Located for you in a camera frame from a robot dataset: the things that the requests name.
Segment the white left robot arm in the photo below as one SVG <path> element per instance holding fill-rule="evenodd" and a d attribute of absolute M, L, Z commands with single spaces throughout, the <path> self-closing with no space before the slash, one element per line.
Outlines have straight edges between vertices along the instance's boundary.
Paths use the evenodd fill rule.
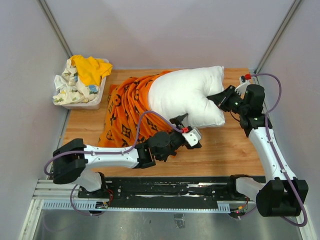
<path fill-rule="evenodd" d="M 132 146 L 97 147 L 84 144 L 81 138 L 75 138 L 52 154 L 53 183 L 75 184 L 96 198 L 101 198 L 110 190 L 105 176 L 93 169 L 146 169 L 155 166 L 157 161 L 166 162 L 182 146 L 189 150 L 201 148 L 201 133 L 196 127 L 184 126 L 184 118 L 184 115 L 180 115 L 168 121 L 172 131 L 159 131 L 142 143 L 135 139 Z"/>

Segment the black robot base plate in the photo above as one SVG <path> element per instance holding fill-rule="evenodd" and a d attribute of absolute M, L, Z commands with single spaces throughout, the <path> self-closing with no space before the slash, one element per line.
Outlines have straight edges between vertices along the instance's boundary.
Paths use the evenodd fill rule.
<path fill-rule="evenodd" d="M 208 197 L 217 202 L 242 205 L 253 203 L 255 198 L 237 193 L 230 176 L 160 176 L 160 177 L 107 177 L 105 189 L 94 192 L 79 188 L 77 196 L 81 199 L 103 200 L 132 197 Z"/>

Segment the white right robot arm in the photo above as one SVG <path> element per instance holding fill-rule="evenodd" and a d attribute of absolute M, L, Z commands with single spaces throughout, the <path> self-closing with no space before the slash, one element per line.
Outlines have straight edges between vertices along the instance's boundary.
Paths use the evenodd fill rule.
<path fill-rule="evenodd" d="M 244 93 L 230 85 L 223 92 L 208 96 L 224 112 L 239 115 L 239 124 L 253 144 L 262 163 L 265 184 L 246 175 L 236 175 L 226 188 L 227 196 L 238 200 L 243 195 L 256 203 L 263 217 L 297 217 L 305 215 L 304 202 L 309 190 L 286 163 L 268 117 L 263 114 L 265 90 L 250 84 Z"/>

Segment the white pillow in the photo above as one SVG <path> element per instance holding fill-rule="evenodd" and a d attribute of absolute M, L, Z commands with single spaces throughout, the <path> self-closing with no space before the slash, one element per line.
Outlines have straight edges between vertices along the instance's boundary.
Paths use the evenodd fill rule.
<path fill-rule="evenodd" d="M 224 70 L 211 66 L 166 73 L 151 84 L 148 106 L 167 120 L 187 114 L 185 125 L 222 127 L 226 123 L 223 111 L 208 96 L 224 90 Z"/>

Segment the orange patterned plush pillowcase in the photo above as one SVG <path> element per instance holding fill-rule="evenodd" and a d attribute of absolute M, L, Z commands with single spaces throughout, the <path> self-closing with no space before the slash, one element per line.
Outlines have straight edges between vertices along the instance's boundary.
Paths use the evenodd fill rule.
<path fill-rule="evenodd" d="M 170 71 L 165 70 L 155 75 L 132 76 L 121 84 L 110 86 L 104 129 L 99 136 L 98 147 L 131 147 L 144 143 L 158 132 L 175 132 L 161 118 L 161 113 L 146 113 L 151 110 L 148 99 L 151 87 L 168 73 Z"/>

